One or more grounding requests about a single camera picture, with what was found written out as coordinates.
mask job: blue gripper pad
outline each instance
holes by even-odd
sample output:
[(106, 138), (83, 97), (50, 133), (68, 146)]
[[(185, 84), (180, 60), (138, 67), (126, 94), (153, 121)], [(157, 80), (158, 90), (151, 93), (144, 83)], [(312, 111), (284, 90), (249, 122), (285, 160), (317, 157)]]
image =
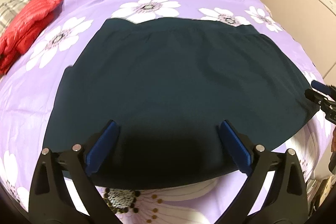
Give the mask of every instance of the blue gripper pad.
[(252, 172), (252, 155), (226, 121), (221, 123), (218, 135), (238, 169), (249, 176)]
[(322, 92), (322, 93), (325, 94), (325, 95), (329, 95), (329, 96), (331, 96), (331, 89), (330, 89), (330, 87), (328, 87), (327, 85), (324, 85), (324, 84), (322, 84), (322, 83), (320, 83), (320, 82), (317, 82), (317, 81), (313, 80), (313, 81), (311, 82), (311, 87), (312, 87), (313, 89), (316, 89), (316, 90)]
[(85, 172), (88, 176), (98, 172), (103, 161), (115, 146), (118, 136), (119, 127), (116, 122), (112, 121), (85, 157)]

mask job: wall socket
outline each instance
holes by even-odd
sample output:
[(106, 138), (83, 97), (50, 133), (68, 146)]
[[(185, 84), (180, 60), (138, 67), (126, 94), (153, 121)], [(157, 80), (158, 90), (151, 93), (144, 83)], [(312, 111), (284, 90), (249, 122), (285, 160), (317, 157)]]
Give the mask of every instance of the wall socket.
[(319, 0), (321, 1), (330, 11), (336, 15), (336, 2), (332, 0)]

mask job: metal screw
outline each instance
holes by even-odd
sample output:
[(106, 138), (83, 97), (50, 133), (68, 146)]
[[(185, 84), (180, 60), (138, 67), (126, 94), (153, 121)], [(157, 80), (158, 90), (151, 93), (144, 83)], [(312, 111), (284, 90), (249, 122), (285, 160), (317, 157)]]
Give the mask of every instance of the metal screw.
[(49, 148), (43, 148), (41, 153), (42, 153), (43, 155), (48, 154), (48, 153), (49, 153)]
[(290, 155), (294, 156), (295, 155), (295, 150), (290, 148), (290, 149), (288, 149), (288, 153)]
[(81, 150), (82, 149), (82, 146), (80, 145), (80, 144), (75, 144), (73, 147), (72, 147), (72, 150), (74, 150), (74, 151), (79, 151), (79, 150)]
[(264, 152), (265, 151), (265, 147), (261, 144), (257, 144), (255, 146), (256, 150), (259, 151), (259, 152)]

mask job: bed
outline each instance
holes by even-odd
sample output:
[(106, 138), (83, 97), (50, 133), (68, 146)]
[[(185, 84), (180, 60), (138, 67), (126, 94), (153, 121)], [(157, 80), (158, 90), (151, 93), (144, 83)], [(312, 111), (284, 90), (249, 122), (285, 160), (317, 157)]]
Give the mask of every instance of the bed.
[[(89, 40), (110, 17), (147, 20), (141, 14), (125, 14), (125, 4), (167, 3), (166, 13), (158, 17), (217, 20), (223, 10), (231, 17), (244, 17), (256, 30), (271, 38), (292, 60), (310, 83), (323, 79), (301, 45), (279, 24), (260, 0), (64, 0), (58, 17), (40, 34), (29, 51), (0, 79), (0, 175), (3, 186), (17, 208), (26, 215), (30, 183), (44, 133), (64, 69), (73, 65)], [(67, 39), (55, 37), (67, 28), (76, 32)], [(297, 134), (275, 149), (296, 150), (307, 181), (325, 149), (334, 126), (319, 111)], [(251, 213), (259, 210), (272, 181), (269, 172)], [(228, 208), (246, 180), (239, 171), (193, 185), (168, 189), (129, 191), (97, 187), (102, 198), (118, 211), (123, 223), (214, 223)], [(74, 184), (66, 184), (76, 208), (87, 214)]]

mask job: white power strip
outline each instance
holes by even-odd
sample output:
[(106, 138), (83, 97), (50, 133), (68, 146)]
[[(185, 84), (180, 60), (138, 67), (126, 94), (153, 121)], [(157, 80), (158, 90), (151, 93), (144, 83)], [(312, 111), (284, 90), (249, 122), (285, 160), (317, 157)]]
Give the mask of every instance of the white power strip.
[(322, 2), (330, 11), (336, 15), (336, 3), (332, 0), (319, 0)]

